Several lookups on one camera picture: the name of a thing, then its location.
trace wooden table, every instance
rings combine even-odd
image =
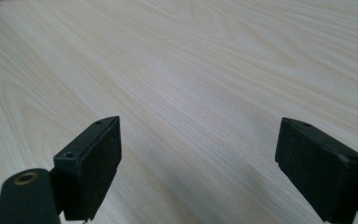
[[[0,188],[114,115],[93,223],[322,223],[275,147],[288,117],[358,151],[358,1],[0,1]]]

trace black object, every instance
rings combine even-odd
[[[275,161],[323,221],[353,222],[358,152],[308,123],[283,118]]]
[[[94,219],[121,161],[119,117],[91,124],[54,156],[50,171],[31,169],[9,178],[0,195],[0,224]]]

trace light wood surface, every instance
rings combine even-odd
[[[275,147],[288,117],[358,151],[358,1],[0,1],[0,188],[114,115],[92,223],[322,223]]]

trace wooden surface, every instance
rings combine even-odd
[[[93,223],[322,223],[275,147],[288,117],[358,151],[358,1],[2,0],[0,188],[114,115]]]

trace black plastic part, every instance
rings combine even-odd
[[[0,224],[24,223],[60,223],[47,170],[20,172],[2,186]]]
[[[54,156],[58,211],[67,220],[94,219],[121,161],[119,117],[92,123]]]
[[[353,222],[358,152],[308,123],[283,118],[275,161],[323,221]]]

